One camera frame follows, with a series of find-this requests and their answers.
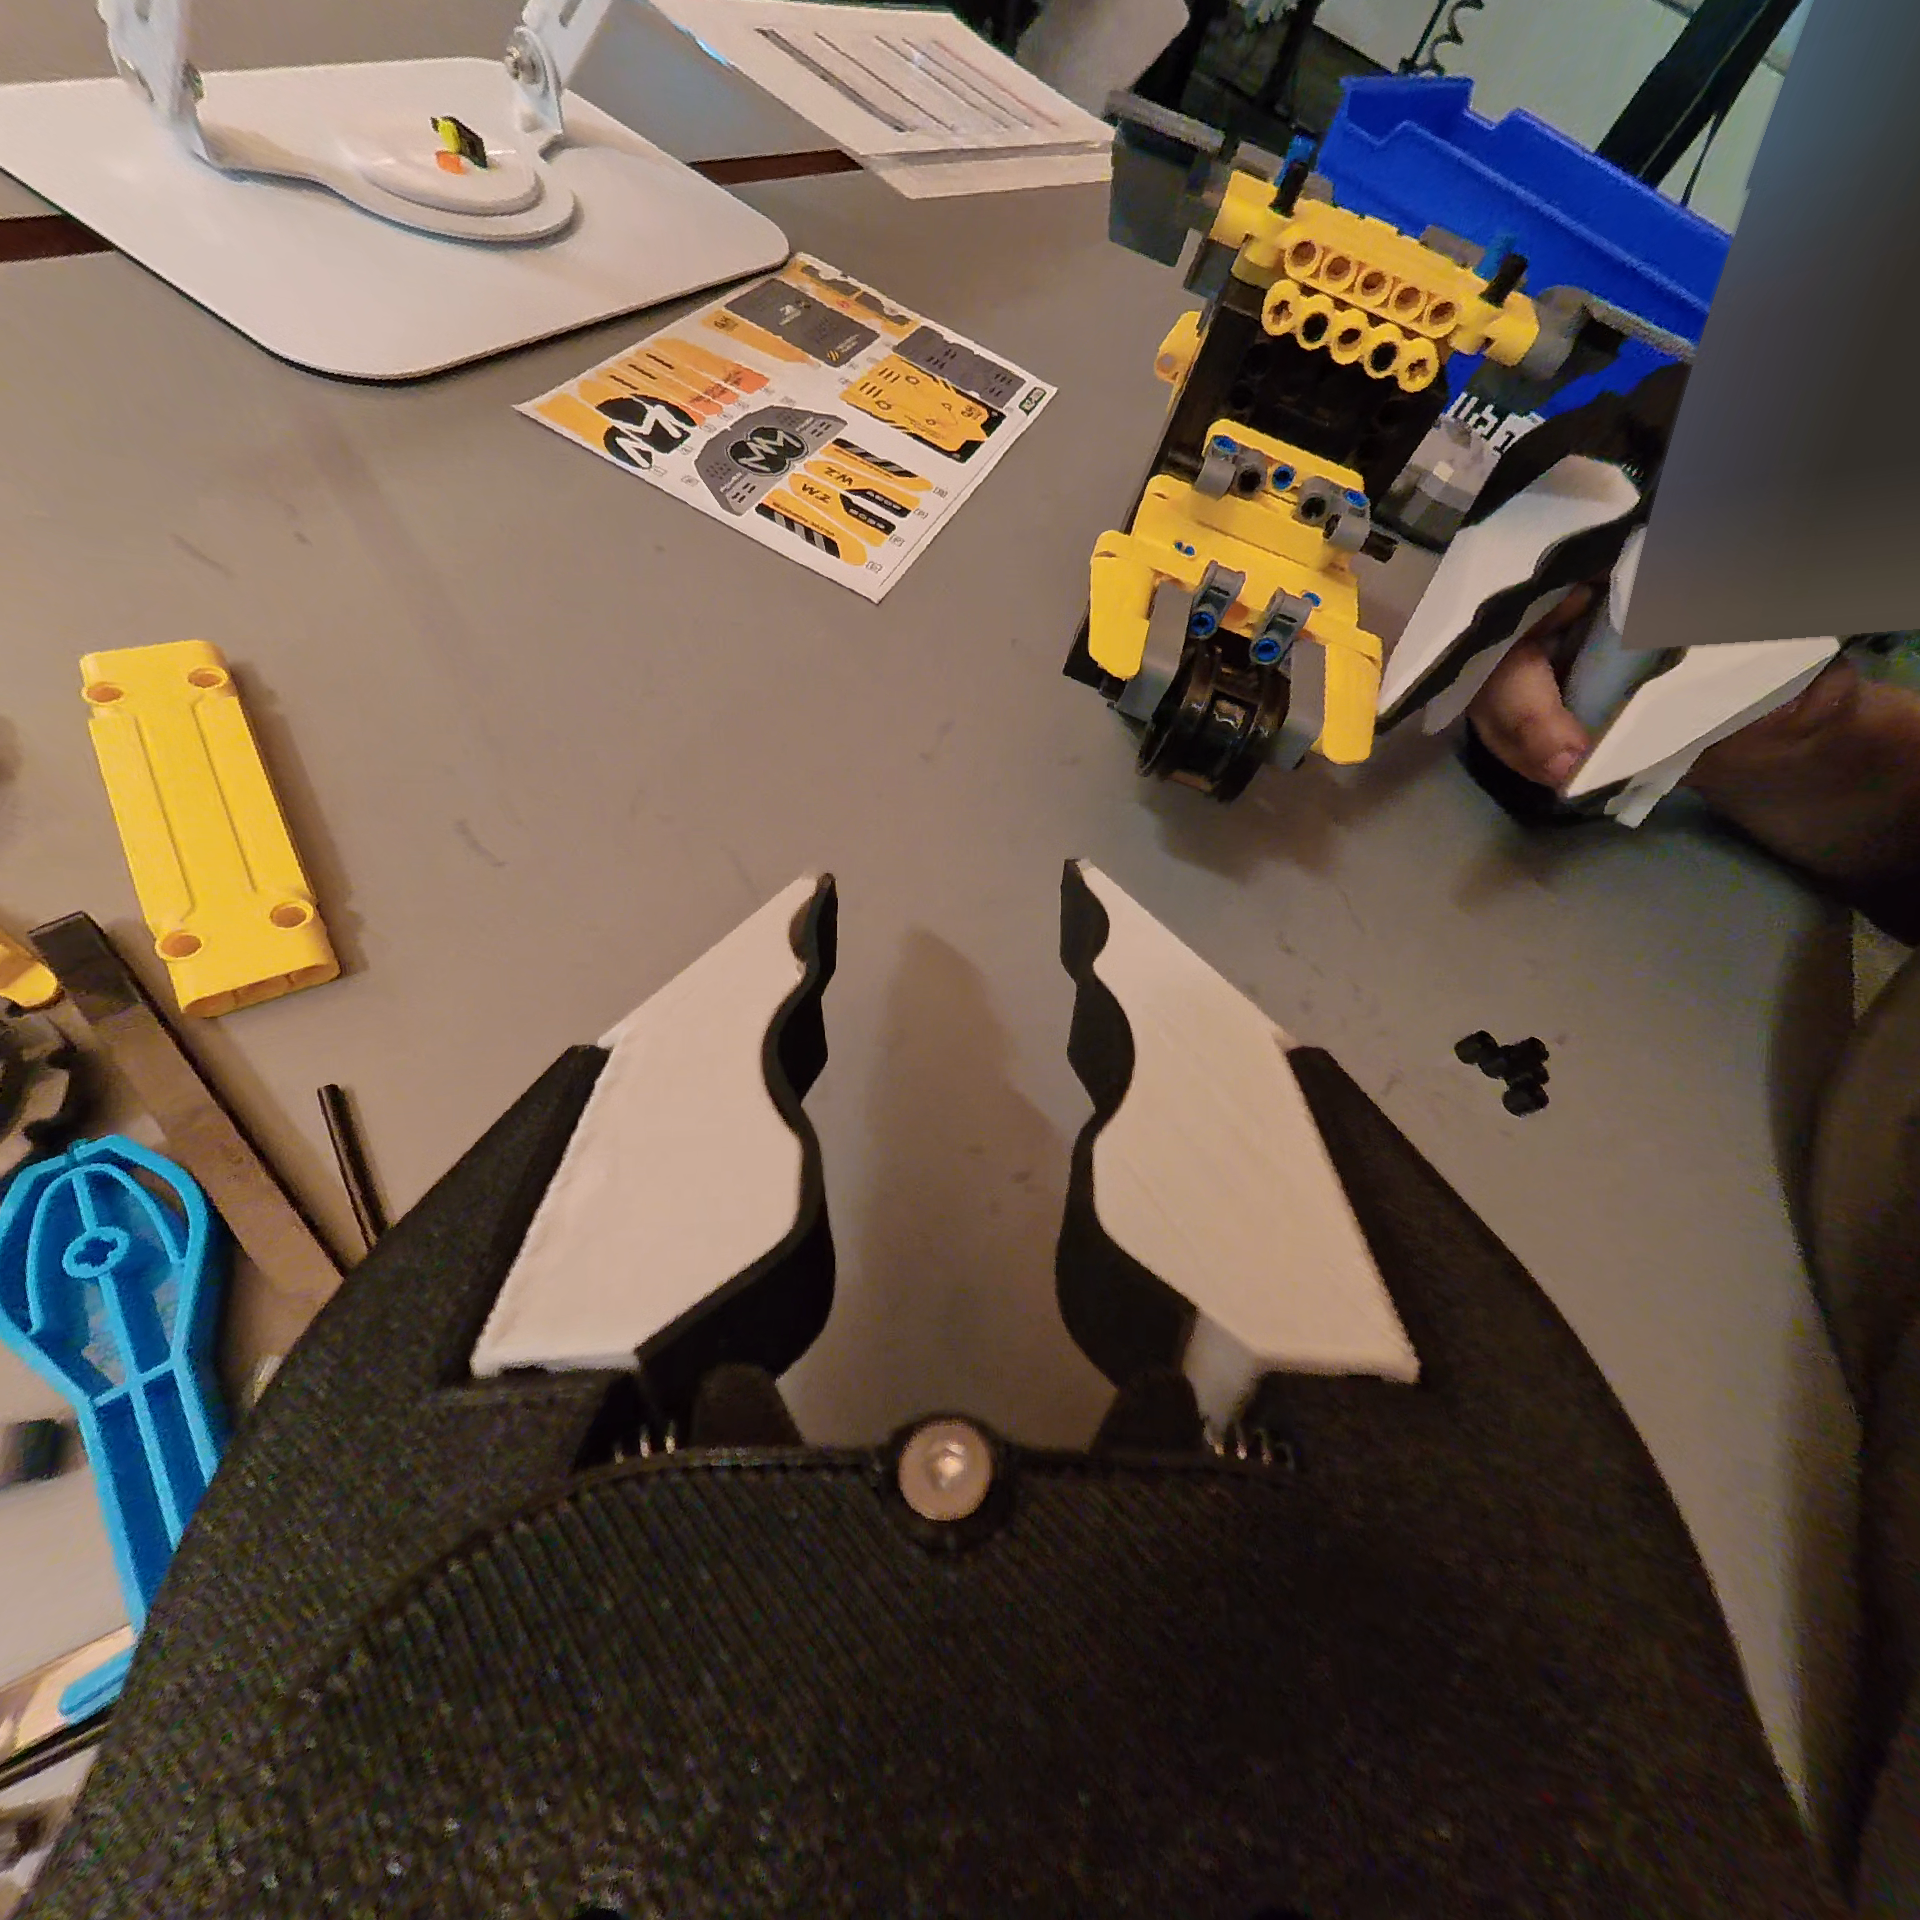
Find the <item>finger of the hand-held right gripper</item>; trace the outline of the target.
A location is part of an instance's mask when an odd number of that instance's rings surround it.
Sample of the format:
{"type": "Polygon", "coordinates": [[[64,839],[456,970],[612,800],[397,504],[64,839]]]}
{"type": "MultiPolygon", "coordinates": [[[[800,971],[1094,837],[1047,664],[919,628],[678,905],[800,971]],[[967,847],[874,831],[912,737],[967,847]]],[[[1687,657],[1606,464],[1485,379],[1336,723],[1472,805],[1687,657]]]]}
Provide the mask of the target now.
{"type": "Polygon", "coordinates": [[[1706,751],[1786,706],[1837,653],[1839,637],[1690,648],[1626,699],[1558,800],[1644,825],[1706,751]]]}
{"type": "Polygon", "coordinates": [[[1556,464],[1463,528],[1384,657],[1378,724],[1453,724],[1548,608],[1614,569],[1640,504],[1621,467],[1556,464]]]}

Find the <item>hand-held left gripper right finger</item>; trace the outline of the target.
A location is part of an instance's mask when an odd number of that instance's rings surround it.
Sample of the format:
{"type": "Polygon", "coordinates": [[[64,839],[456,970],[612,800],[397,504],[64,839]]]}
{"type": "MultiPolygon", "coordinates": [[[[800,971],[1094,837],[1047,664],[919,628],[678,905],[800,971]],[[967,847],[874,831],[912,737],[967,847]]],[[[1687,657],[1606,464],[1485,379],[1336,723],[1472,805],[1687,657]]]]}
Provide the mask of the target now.
{"type": "Polygon", "coordinates": [[[1174,1376],[1213,1429],[1271,1376],[1418,1386],[1294,1039],[1084,857],[1060,959],[1090,1105],[1054,1258],[1074,1346],[1117,1391],[1174,1376]]]}

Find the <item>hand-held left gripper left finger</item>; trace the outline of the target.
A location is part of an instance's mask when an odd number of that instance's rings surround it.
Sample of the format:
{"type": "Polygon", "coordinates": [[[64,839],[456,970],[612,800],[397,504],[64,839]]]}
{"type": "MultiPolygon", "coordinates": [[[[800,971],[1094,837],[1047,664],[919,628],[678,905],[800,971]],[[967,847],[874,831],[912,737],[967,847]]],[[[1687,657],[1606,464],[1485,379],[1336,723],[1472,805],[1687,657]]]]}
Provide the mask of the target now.
{"type": "Polygon", "coordinates": [[[471,1348],[471,1376],[663,1361],[820,1220],[803,1111],[831,976],[831,875],[804,873],[599,1042],[560,1167],[471,1348]]]}

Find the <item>blue brick separator tool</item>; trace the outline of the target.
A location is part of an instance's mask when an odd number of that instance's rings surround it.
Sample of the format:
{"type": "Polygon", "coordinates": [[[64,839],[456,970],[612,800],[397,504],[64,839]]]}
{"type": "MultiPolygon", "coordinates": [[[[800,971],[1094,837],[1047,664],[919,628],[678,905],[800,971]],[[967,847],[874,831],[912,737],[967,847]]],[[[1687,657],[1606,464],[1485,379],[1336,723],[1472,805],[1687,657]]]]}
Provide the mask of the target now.
{"type": "Polygon", "coordinates": [[[135,1139],[85,1139],[4,1186],[4,1345],[77,1418],[135,1640],[227,1452],[231,1268],[202,1185],[135,1139]]]}

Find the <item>person's right forearm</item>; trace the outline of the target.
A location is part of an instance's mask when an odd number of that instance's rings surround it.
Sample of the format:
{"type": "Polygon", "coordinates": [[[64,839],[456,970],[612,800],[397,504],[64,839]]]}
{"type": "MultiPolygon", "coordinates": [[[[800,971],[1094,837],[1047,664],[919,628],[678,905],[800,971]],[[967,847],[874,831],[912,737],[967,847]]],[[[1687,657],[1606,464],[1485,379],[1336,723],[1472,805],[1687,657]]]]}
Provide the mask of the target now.
{"type": "Polygon", "coordinates": [[[1836,660],[1706,751],[1687,785],[1725,823],[1918,946],[1918,697],[1836,660]]]}

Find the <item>person's right hand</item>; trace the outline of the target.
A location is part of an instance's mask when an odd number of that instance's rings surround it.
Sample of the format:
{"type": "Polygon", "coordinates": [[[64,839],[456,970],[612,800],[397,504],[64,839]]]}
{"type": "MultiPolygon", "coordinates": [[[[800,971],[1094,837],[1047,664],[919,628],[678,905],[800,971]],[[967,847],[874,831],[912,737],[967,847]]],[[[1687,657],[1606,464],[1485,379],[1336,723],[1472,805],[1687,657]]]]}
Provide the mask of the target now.
{"type": "Polygon", "coordinates": [[[1566,633],[1587,631],[1594,588],[1573,588],[1514,637],[1472,699],[1478,744],[1511,775],[1560,791],[1594,751],[1594,732],[1568,708],[1556,665],[1566,633]]]}

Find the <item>yellow building brick vehicle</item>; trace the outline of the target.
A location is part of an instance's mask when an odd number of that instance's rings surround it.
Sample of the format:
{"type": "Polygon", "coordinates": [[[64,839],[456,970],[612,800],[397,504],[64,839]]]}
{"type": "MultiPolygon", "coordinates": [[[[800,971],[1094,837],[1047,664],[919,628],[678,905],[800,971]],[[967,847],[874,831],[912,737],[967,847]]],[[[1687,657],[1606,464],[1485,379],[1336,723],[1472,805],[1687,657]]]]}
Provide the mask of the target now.
{"type": "Polygon", "coordinates": [[[1108,98],[1110,237],[1199,306],[1163,339],[1171,389],[1136,506],[1094,543],[1064,675],[1136,732],[1144,775],[1235,800],[1267,767],[1366,761],[1382,642],[1356,559],[1399,543],[1376,506],[1450,403],[1455,356],[1543,400],[1634,320],[1527,296],[1438,228],[1344,211],[1311,161],[1245,148],[1133,91],[1108,98]]]}

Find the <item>blue plastic bin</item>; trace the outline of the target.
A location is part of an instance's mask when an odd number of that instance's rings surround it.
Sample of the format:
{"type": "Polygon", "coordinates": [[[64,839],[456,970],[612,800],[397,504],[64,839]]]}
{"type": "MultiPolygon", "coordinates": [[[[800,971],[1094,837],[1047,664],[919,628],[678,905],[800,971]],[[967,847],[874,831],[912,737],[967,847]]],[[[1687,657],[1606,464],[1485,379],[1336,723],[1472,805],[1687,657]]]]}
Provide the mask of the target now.
{"type": "Polygon", "coordinates": [[[1543,119],[1478,115],[1467,80],[1346,82],[1317,172],[1346,211],[1466,243],[1482,277],[1522,257],[1543,317],[1549,298],[1584,296],[1690,348],[1732,244],[1543,119]]]}

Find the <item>small black connector pins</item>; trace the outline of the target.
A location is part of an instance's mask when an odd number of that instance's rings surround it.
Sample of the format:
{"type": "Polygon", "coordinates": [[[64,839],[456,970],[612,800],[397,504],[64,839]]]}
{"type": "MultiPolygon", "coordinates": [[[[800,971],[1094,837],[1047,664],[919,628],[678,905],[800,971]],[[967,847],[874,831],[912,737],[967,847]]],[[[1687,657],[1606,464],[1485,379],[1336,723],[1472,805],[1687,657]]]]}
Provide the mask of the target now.
{"type": "Polygon", "coordinates": [[[1500,1042],[1487,1032],[1472,1032],[1453,1044],[1463,1066],[1500,1084],[1507,1114],[1527,1117],[1548,1106],[1549,1049],[1541,1039],[1500,1042]]]}

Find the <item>black axle rod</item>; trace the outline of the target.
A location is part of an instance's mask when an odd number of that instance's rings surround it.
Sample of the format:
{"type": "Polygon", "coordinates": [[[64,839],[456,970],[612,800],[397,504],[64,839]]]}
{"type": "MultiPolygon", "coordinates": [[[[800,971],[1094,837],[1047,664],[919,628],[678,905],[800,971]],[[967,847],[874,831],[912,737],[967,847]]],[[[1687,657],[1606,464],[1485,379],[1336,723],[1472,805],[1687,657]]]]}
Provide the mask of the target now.
{"type": "Polygon", "coordinates": [[[351,1092],[339,1084],[320,1085],[317,1105],[351,1226],[364,1248],[362,1258],[368,1258],[388,1232],[390,1217],[378,1185],[362,1117],[351,1092]]]}

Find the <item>dark flat metal bar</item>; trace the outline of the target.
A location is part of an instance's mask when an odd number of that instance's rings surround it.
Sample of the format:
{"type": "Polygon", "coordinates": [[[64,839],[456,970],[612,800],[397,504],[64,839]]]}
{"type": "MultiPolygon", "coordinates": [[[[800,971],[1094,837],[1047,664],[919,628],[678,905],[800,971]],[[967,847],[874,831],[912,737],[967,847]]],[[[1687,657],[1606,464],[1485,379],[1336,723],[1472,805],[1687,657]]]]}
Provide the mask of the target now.
{"type": "Polygon", "coordinates": [[[106,929],[76,913],[38,924],[29,943],[222,1213],[256,1272],[258,1327],[291,1348],[342,1282],[336,1256],[106,929]]]}

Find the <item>yellow building panel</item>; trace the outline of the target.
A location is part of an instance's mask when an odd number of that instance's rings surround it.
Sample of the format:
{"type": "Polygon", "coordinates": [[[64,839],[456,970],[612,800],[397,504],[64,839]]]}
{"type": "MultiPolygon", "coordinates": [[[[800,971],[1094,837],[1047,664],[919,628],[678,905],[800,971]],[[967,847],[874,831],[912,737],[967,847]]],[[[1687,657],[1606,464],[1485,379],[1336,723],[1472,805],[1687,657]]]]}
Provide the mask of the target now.
{"type": "Polygon", "coordinates": [[[238,682],[206,641],[80,660],[86,735],[150,945],[187,1017],[340,973],[238,682]]]}

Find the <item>white printed paper sheet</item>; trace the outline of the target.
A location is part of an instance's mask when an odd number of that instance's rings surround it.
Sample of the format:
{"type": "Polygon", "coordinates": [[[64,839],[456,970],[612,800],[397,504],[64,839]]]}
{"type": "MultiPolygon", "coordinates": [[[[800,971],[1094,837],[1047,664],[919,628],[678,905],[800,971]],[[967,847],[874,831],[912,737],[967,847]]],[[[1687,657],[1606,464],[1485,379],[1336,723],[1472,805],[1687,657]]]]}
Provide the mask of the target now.
{"type": "Polygon", "coordinates": [[[803,2],[663,2],[659,11],[912,202],[1112,177],[1112,128],[952,11],[803,2]]]}

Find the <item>yellow black sticker sheet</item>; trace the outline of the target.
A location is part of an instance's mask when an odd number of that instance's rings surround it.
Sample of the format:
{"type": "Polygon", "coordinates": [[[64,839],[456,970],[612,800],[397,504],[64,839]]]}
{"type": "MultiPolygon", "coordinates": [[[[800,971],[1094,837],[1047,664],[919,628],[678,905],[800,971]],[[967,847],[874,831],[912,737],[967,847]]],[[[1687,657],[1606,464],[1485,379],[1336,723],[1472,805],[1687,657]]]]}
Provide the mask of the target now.
{"type": "Polygon", "coordinates": [[[1054,399],[797,251],[518,415],[876,607],[1054,399]]]}

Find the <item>white book stand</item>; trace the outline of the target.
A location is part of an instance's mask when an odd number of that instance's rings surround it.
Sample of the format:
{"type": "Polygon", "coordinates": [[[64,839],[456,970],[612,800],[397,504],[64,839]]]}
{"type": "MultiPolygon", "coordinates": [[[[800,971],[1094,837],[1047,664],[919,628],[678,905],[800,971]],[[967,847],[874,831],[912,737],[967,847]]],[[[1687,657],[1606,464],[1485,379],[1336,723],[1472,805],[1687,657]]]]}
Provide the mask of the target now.
{"type": "Polygon", "coordinates": [[[279,360],[397,381],[786,263],[781,228],[570,98],[611,4],[498,63],[204,72],[190,4],[101,4],[111,80],[3,88],[4,173],[279,360]],[[437,167],[432,115],[486,143],[437,167]]]}

